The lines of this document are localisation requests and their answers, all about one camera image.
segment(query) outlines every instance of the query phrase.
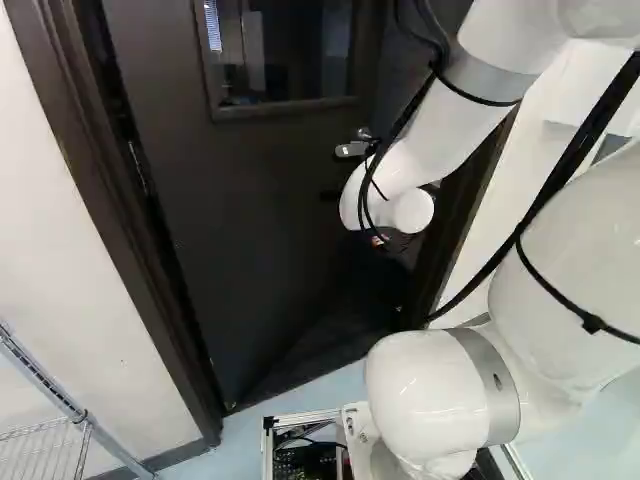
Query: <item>glass panel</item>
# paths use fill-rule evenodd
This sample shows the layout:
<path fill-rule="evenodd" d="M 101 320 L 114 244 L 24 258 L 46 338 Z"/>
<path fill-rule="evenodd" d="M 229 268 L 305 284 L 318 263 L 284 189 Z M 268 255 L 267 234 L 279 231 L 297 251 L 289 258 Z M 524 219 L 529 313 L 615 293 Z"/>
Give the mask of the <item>glass panel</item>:
<path fill-rule="evenodd" d="M 348 95 L 351 0 L 205 0 L 220 106 Z"/>

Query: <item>wire rack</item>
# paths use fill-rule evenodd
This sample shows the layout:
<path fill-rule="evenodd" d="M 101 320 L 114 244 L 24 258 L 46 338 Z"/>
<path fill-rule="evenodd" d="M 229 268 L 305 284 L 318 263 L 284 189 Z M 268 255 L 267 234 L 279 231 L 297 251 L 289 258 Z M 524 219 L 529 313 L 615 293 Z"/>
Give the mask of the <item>wire rack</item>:
<path fill-rule="evenodd" d="M 0 480 L 81 480 L 91 431 L 60 418 L 0 434 Z"/>

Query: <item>white wall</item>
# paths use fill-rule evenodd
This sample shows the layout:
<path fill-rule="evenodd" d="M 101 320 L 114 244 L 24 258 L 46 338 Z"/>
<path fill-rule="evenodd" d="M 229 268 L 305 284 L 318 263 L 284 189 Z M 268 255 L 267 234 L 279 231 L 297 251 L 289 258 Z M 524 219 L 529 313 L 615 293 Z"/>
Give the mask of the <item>white wall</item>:
<path fill-rule="evenodd" d="M 130 451 L 200 437 L 67 170 L 0 2 L 0 316 Z M 0 431 L 57 412 L 0 357 Z M 87 475 L 117 466 L 99 449 Z"/>
<path fill-rule="evenodd" d="M 513 231 L 578 125 L 628 56 L 629 51 L 622 48 L 575 40 L 531 87 L 520 106 L 440 305 L 462 289 Z M 638 107 L 640 86 L 636 85 L 607 131 L 619 135 L 635 132 Z M 590 165 L 600 143 L 578 173 Z M 487 281 L 433 326 L 459 325 L 486 312 L 488 291 Z"/>

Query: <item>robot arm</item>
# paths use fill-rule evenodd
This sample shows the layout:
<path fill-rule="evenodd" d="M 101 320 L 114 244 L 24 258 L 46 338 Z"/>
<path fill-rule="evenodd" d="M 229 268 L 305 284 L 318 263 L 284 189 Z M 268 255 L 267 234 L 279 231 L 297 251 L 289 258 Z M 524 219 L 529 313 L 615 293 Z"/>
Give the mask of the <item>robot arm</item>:
<path fill-rule="evenodd" d="M 431 197 L 418 187 L 456 170 L 521 99 L 571 37 L 633 41 L 640 6 L 630 0 L 476 0 L 440 72 L 410 125 L 384 156 L 369 210 L 379 226 L 424 229 Z M 346 228 L 358 230 L 361 164 L 340 199 Z"/>
<path fill-rule="evenodd" d="M 415 210 L 428 212 L 429 203 L 415 195 L 416 187 L 464 162 L 510 110 L 497 104 L 520 98 L 569 38 L 620 40 L 639 31 L 640 4 L 629 0 L 476 0 L 443 72 L 454 88 L 433 84 L 375 172 L 389 201 L 369 190 L 374 221 L 419 230 Z M 363 176 L 361 165 L 340 202 L 350 229 L 359 228 Z M 636 340 L 639 184 L 636 143 L 559 192 L 521 242 L 560 292 Z M 585 201 L 596 196 L 598 202 Z M 608 382 L 640 365 L 640 346 L 585 331 L 515 251 L 494 277 L 489 313 L 490 321 L 480 327 L 403 332 L 369 353 L 372 417 L 407 478 L 461 478 L 476 449 L 558 426 Z"/>

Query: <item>door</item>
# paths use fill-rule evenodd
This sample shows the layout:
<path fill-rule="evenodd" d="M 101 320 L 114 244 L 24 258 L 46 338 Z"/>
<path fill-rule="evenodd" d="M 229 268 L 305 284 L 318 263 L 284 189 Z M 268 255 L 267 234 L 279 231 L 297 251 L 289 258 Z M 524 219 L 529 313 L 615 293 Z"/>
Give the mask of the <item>door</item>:
<path fill-rule="evenodd" d="M 231 408 L 349 261 L 332 159 L 372 110 L 386 2 L 104 0 L 138 156 Z"/>

